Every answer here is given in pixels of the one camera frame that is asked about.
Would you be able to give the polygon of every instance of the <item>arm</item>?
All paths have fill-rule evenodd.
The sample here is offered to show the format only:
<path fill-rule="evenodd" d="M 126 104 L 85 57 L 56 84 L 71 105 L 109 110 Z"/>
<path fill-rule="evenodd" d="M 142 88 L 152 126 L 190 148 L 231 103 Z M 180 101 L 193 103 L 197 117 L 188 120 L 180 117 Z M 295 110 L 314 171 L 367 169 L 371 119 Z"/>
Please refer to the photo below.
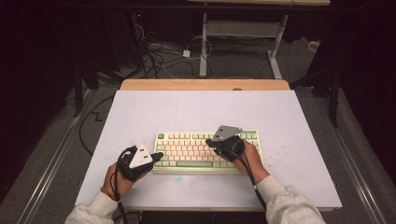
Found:
<path fill-rule="evenodd" d="M 108 167 L 105 182 L 101 190 L 89 205 L 84 203 L 77 205 L 67 217 L 66 224 L 113 223 L 111 217 L 118 205 L 118 203 L 114 201 L 114 190 L 111 187 L 114 186 L 113 174 L 115 170 L 116 163 Z M 120 173 L 118 174 L 118 189 L 121 197 L 126 195 L 133 185 L 134 182 L 125 179 Z"/>
<path fill-rule="evenodd" d="M 248 159 L 259 192 L 267 204 L 268 223 L 324 223 L 318 209 L 295 187 L 284 187 L 270 175 L 262 166 L 257 149 L 249 142 L 244 142 L 245 154 L 242 155 L 242 159 Z M 247 174 L 239 160 L 233 164 L 242 174 Z"/>

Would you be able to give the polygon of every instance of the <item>dark background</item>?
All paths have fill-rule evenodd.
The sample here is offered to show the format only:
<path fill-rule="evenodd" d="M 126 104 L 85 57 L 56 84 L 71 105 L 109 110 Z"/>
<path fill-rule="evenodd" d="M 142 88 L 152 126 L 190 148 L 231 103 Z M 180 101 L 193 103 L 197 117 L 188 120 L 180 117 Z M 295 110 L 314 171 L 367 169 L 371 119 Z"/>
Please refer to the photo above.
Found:
<path fill-rule="evenodd" d="M 184 2 L 166 1 L 167 4 Z M 341 68 L 338 70 L 341 87 L 376 155 L 395 182 L 394 3 L 390 0 L 332 1 L 332 6 L 354 7 L 363 2 L 370 5 L 360 13 L 336 17 L 290 15 L 284 39 L 289 42 L 302 36 L 321 39 L 307 75 L 329 63 L 333 63 L 333 70 Z M 56 4 L 50 0 L 21 0 L 8 1 L 0 8 L 0 169 L 6 171 L 0 174 L 0 200 L 46 126 L 66 104 L 65 96 L 74 85 L 76 64 L 89 58 L 116 71 L 120 64 L 128 63 L 135 56 L 125 14 L 86 11 L 81 16 Z M 143 15 L 142 22 L 148 30 L 178 40 L 190 40 L 191 34 L 198 35 L 202 27 L 201 16 L 194 14 Z M 323 83 L 331 85 L 328 75 L 308 84 Z"/>

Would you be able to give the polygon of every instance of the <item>gray carpet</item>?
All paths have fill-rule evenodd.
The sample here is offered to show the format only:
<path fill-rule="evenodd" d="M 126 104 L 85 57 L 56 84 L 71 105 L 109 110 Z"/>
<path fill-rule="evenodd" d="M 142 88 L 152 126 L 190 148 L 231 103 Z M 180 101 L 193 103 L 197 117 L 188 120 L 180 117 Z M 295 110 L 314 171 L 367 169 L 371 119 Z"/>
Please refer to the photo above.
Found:
<path fill-rule="evenodd" d="M 314 53 L 306 50 L 308 41 L 302 39 L 291 45 L 283 43 L 277 55 L 277 61 L 282 76 L 288 81 L 294 81 L 304 76 Z M 178 45 L 168 43 L 172 49 L 183 50 Z M 219 43 L 209 58 L 212 69 L 211 78 L 225 77 L 251 77 L 272 78 L 271 71 L 267 65 L 263 50 L 269 48 L 271 41 L 265 40 L 258 47 L 242 47 L 227 53 L 224 43 Z M 166 60 L 175 58 L 173 55 L 164 54 Z M 198 61 L 191 62 L 195 75 L 198 74 Z M 178 64 L 166 69 L 174 77 L 192 78 L 189 65 Z M 159 78 L 172 78 L 167 72 L 161 71 Z M 85 115 L 95 106 L 111 97 L 120 84 L 111 81 L 102 81 L 98 91 L 89 91 L 85 102 L 85 114 L 81 115 L 75 131 L 70 134 L 70 141 L 64 147 L 64 154 L 59 159 L 59 167 L 55 170 L 53 178 L 49 179 L 49 188 L 43 192 L 42 201 L 37 202 L 36 210 L 25 222 L 21 223 L 64 223 L 65 218 L 74 207 L 79 187 L 83 181 L 85 172 L 89 166 L 91 155 L 81 144 L 78 136 L 79 125 Z M 300 88 L 296 91 L 298 99 L 308 121 L 309 127 L 318 144 L 318 148 L 326 162 L 330 175 L 336 186 L 343 203 L 343 208 L 332 212 L 323 212 L 322 215 L 327 223 L 372 223 L 373 218 L 368 212 L 365 203 L 362 202 L 356 181 L 348 170 L 343 159 L 342 144 L 334 134 L 334 128 L 329 124 L 326 114 L 328 104 L 326 98 L 314 98 L 309 88 Z M 58 114 L 49 125 L 47 131 L 38 143 L 13 188 L 0 206 L 0 223 L 17 223 L 26 204 L 35 193 L 35 188 L 43 174 L 46 173 L 53 156 L 63 143 L 63 138 L 76 119 L 74 114 L 73 92 L 70 93 L 67 106 Z M 111 106 L 111 99 L 104 101 L 88 114 L 87 119 L 81 126 L 81 138 L 90 151 L 94 151 L 100 137 L 102 128 L 106 122 L 106 115 Z M 362 134 L 359 123 L 349 110 L 347 99 L 341 92 L 338 110 L 339 128 L 336 133 L 342 136 L 342 142 L 347 150 L 354 156 L 355 162 L 363 175 L 363 180 L 373 193 L 377 207 L 384 219 L 377 223 L 391 223 L 396 220 L 395 188 L 389 177 L 383 170 L 370 145 Z"/>

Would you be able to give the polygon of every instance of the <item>spacebar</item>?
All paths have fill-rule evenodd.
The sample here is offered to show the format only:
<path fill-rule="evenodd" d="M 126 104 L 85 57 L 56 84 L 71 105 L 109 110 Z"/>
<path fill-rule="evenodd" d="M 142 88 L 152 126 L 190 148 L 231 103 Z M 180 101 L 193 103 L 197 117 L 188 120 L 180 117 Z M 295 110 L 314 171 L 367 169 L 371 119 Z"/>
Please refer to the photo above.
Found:
<path fill-rule="evenodd" d="M 213 167 L 212 161 L 178 161 L 178 167 Z"/>

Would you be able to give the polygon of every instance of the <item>white sleeve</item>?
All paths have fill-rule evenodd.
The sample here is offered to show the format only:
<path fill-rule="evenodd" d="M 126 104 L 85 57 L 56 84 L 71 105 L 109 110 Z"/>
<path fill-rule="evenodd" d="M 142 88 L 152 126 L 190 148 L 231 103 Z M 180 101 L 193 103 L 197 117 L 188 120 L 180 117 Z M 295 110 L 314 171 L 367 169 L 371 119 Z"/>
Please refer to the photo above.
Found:
<path fill-rule="evenodd" d="M 284 187 L 269 175 L 258 185 L 267 204 L 266 217 L 273 223 L 325 223 L 319 210 L 295 187 Z"/>
<path fill-rule="evenodd" d="M 93 198 L 90 205 L 85 203 L 78 204 L 67 217 L 65 224 L 113 224 L 111 219 L 117 209 L 117 202 L 111 200 L 101 191 Z"/>

